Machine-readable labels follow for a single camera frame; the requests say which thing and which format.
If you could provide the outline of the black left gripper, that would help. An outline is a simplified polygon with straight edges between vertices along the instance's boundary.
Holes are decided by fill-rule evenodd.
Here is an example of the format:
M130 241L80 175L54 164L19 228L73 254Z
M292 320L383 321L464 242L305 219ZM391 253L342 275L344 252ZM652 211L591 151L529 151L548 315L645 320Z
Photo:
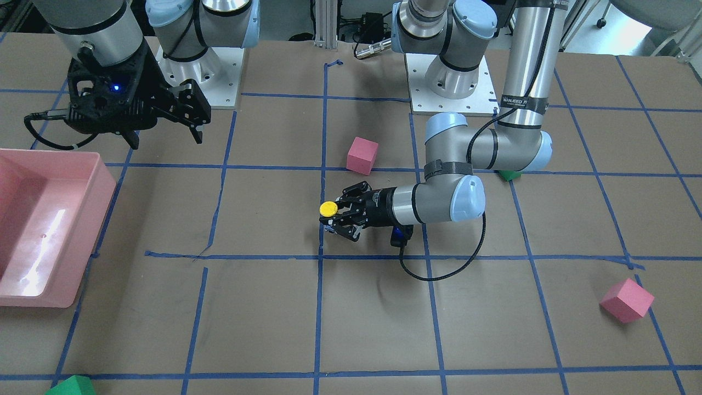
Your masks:
M395 227L393 212L395 187L373 190L367 182L359 182L343 189L337 198L339 209L335 215L338 224L329 225L329 233L356 242L361 230L367 227Z

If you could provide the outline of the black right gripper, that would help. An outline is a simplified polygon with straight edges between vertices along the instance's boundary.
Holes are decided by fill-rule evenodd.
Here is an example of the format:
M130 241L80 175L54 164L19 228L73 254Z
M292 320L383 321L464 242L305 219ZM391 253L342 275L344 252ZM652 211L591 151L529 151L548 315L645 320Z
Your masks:
M143 40L140 47L124 61L111 66L102 66L96 58L97 48L82 43L69 66L69 72L87 72L96 76L125 75L133 90L133 102L140 104L140 119L146 128L123 130L121 136L130 149L138 150L139 131L153 128L158 119L182 123L190 127L196 144L203 143L204 125L211 121L211 106L198 83L189 78L177 87L165 79L151 52Z

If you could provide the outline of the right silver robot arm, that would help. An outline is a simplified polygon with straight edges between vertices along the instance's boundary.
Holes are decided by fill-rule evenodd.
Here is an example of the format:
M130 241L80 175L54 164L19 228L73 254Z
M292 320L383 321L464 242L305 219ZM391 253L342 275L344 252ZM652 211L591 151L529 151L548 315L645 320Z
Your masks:
M101 133L139 147L138 131L160 119L186 126L196 143L211 121L212 96L230 75L216 48L255 47L259 1L147 1L155 55L128 1L35 1L72 55L69 105L24 117L30 135L58 150L75 150Z

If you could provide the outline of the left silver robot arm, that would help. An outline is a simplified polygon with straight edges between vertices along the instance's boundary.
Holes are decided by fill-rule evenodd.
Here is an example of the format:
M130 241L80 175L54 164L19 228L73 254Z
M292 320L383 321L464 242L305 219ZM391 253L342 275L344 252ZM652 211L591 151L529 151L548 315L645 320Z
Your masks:
M464 115L432 115L424 134L423 182L373 190L366 182L343 190L335 213L322 213L324 230L357 241L368 227L411 228L419 223L463 222L481 217L486 198L479 170L541 170L552 157L542 130L551 75L569 3L516 1L516 25L506 81L493 126L470 127ZM482 1L403 1L391 13L392 49L433 55L431 90L458 99L471 92L498 27Z

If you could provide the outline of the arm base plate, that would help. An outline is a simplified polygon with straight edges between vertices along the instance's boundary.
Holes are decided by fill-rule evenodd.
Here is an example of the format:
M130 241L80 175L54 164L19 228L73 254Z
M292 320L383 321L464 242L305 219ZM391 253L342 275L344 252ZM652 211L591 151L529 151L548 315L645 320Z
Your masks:
M466 116L491 116L499 104L486 58L472 71L452 70L439 55L407 53L407 81L412 112L433 115L458 112Z
M164 58L162 48L158 48L156 60L174 87L192 78L213 109L236 109L246 53L245 48L215 47L201 58L183 63Z

